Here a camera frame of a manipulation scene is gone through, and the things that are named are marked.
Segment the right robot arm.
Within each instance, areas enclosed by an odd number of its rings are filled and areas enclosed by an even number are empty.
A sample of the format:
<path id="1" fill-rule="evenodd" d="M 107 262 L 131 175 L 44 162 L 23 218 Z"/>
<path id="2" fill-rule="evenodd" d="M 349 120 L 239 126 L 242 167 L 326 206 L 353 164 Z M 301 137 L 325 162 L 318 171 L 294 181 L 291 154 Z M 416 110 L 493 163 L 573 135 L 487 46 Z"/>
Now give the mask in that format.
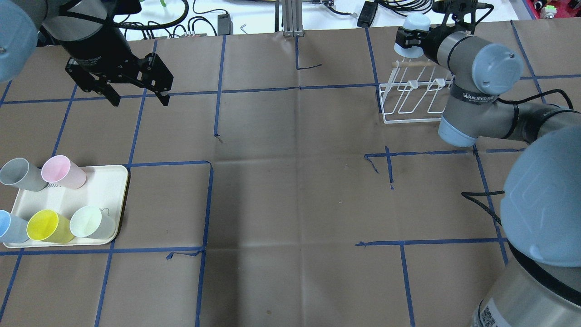
<path id="1" fill-rule="evenodd" d="M 580 325 L 580 113 L 567 106 L 505 101 L 500 95 L 521 78 L 524 63 L 510 48 L 474 35 L 476 0 L 444 0 L 430 26 L 407 16 L 394 50 L 425 55 L 454 75 L 438 134 L 469 147 L 479 137 L 513 139 L 528 147 L 506 179 L 499 221 L 513 254 L 475 309 L 471 327 L 578 327 Z"/>

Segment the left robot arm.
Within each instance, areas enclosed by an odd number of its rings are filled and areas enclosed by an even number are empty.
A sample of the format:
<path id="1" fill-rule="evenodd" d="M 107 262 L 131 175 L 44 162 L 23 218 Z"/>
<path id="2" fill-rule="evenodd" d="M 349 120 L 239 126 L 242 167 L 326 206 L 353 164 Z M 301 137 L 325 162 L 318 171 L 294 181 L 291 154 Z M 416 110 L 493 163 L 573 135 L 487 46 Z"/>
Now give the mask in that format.
<path id="1" fill-rule="evenodd" d="M 82 91 L 118 106 L 113 84 L 133 84 L 167 106 L 172 73 L 158 54 L 135 56 L 120 31 L 135 25 L 114 21 L 116 15 L 139 12 L 138 0 L 3 0 L 1 81 L 13 80 L 23 70 L 37 47 L 39 30 L 46 29 L 69 53 L 65 71 Z"/>

